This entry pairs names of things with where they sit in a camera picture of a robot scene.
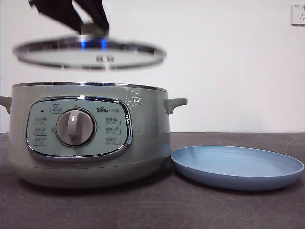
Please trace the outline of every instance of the cooker base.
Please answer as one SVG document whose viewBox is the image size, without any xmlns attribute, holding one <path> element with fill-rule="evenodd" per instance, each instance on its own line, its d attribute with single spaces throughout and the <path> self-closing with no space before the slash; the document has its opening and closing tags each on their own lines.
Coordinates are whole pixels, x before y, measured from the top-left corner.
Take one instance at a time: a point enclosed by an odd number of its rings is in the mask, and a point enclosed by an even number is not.
<svg viewBox="0 0 305 229">
<path fill-rule="evenodd" d="M 136 181 L 161 168 L 168 157 L 136 164 L 87 168 L 87 169 L 46 169 L 19 165 L 11 162 L 16 174 L 35 185 L 52 188 L 96 188 Z"/>
</svg>

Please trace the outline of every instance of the button icon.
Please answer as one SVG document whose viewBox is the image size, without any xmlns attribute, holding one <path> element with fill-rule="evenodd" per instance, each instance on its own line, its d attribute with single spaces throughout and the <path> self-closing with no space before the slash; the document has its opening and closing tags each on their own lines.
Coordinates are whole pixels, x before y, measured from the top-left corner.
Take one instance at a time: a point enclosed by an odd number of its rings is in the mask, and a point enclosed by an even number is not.
<svg viewBox="0 0 305 229">
<path fill-rule="evenodd" d="M 119 135 L 121 133 L 121 129 L 119 126 L 109 126 L 106 128 L 106 135 Z"/>
<path fill-rule="evenodd" d="M 38 127 L 34 129 L 34 136 L 46 136 L 46 128 L 45 127 Z"/>
<path fill-rule="evenodd" d="M 121 140 L 116 137 L 109 137 L 106 138 L 106 145 L 111 146 L 111 145 L 119 145 L 121 143 Z"/>
<path fill-rule="evenodd" d="M 116 117 L 106 118 L 106 125 L 120 125 L 121 120 Z"/>
<path fill-rule="evenodd" d="M 34 124 L 35 125 L 47 125 L 48 122 L 47 122 L 47 118 L 46 117 L 37 117 L 35 118 L 34 120 Z"/>
<path fill-rule="evenodd" d="M 61 112 L 62 112 L 61 107 L 50 107 L 50 113 L 52 113 L 52 114 L 59 114 Z"/>
<path fill-rule="evenodd" d="M 45 137 L 36 137 L 34 139 L 34 146 L 46 146 L 46 141 L 47 141 L 47 138 Z"/>
</svg>

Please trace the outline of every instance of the control panel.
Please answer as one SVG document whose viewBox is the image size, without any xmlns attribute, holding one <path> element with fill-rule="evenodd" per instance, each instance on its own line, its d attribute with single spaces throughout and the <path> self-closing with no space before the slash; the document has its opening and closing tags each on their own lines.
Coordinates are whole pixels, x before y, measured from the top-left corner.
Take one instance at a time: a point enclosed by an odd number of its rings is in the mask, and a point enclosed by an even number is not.
<svg viewBox="0 0 305 229">
<path fill-rule="evenodd" d="M 102 156 L 126 150 L 132 140 L 128 107 L 116 99 L 69 96 L 35 102 L 26 141 L 46 156 Z"/>
</svg>

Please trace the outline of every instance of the glass lid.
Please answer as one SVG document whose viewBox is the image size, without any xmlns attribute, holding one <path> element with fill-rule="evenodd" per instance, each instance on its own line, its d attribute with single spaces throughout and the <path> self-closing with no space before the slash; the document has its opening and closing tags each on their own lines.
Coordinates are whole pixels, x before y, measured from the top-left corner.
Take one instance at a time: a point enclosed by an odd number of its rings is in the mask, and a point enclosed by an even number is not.
<svg viewBox="0 0 305 229">
<path fill-rule="evenodd" d="M 162 63 L 166 52 L 148 44 L 91 35 L 27 43 L 14 48 L 17 59 L 58 68 L 115 70 Z"/>
</svg>

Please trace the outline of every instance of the blue plate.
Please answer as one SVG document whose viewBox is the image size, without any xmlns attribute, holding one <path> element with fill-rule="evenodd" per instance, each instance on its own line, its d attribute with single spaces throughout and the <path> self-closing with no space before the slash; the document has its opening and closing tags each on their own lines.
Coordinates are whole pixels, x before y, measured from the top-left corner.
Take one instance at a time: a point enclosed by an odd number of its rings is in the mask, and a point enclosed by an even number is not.
<svg viewBox="0 0 305 229">
<path fill-rule="evenodd" d="M 304 165 L 293 157 L 234 146 L 193 146 L 171 154 L 177 170 L 202 184 L 243 191 L 272 190 L 298 180 Z"/>
</svg>

